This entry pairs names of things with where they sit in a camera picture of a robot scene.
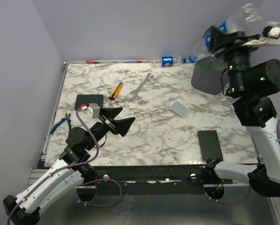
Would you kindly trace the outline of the Pepsi bottle blue label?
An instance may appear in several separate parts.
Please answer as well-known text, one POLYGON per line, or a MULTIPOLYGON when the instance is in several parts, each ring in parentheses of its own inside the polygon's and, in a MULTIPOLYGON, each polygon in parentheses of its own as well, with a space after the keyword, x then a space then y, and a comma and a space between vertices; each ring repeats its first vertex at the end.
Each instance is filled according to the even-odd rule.
MULTIPOLYGON (((255 7, 252 3, 248 3, 237 9, 218 27, 226 33, 244 31, 245 34, 249 34, 258 25, 260 20, 259 8, 255 7)), ((202 39, 195 45, 189 56, 190 62, 195 63, 205 57, 212 56, 209 52, 210 39, 211 31, 209 28, 205 31, 202 39)))

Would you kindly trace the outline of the green plastic bottle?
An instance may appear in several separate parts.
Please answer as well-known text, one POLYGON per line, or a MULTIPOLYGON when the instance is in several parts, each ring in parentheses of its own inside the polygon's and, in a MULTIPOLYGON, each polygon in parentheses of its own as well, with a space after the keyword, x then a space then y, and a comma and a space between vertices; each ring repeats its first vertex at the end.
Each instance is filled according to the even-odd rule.
POLYGON ((199 64, 202 68, 209 70, 221 70, 224 68, 224 64, 215 58, 203 58, 199 60, 199 64))

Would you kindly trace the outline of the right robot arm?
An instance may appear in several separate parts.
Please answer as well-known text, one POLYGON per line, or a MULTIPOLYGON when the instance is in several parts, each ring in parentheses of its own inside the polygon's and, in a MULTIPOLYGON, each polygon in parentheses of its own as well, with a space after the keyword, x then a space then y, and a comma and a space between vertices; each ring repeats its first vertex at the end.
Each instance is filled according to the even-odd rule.
POLYGON ((280 118, 270 95, 280 91, 280 60, 254 67, 250 54, 263 46, 280 45, 280 23, 270 22, 261 34, 227 33, 211 26, 209 52, 226 62, 229 91, 235 113, 250 134, 261 161, 256 165, 209 159, 205 178, 210 183, 231 179, 250 185, 264 197, 280 197, 280 118))

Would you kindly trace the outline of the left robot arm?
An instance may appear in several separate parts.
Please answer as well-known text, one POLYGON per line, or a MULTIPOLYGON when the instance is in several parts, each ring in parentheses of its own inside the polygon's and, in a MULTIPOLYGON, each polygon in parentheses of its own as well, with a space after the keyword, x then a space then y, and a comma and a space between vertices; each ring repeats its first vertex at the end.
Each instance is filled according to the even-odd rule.
POLYGON ((99 140, 107 135, 124 137, 135 117, 117 120, 122 107, 98 108, 81 105, 76 117, 82 127, 70 130, 67 146, 55 163, 31 186, 16 196, 3 200, 7 224, 35 225, 40 216, 69 190, 96 183, 95 169, 90 165, 99 154, 99 140))

